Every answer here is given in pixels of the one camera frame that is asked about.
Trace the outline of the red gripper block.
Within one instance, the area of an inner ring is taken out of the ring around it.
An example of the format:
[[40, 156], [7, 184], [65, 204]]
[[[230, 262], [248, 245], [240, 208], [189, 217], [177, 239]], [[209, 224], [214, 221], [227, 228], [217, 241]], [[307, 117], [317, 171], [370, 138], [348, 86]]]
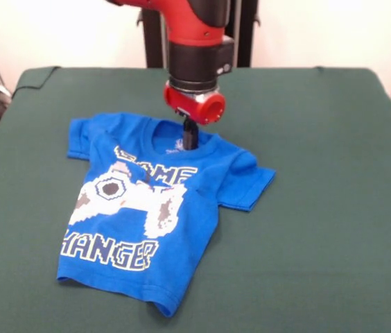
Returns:
[[198, 124], [210, 124], [220, 120], [225, 111], [225, 97], [215, 89], [204, 94], [181, 92], [166, 82], [164, 100], [176, 113], [187, 116], [183, 123], [183, 148], [198, 147]]

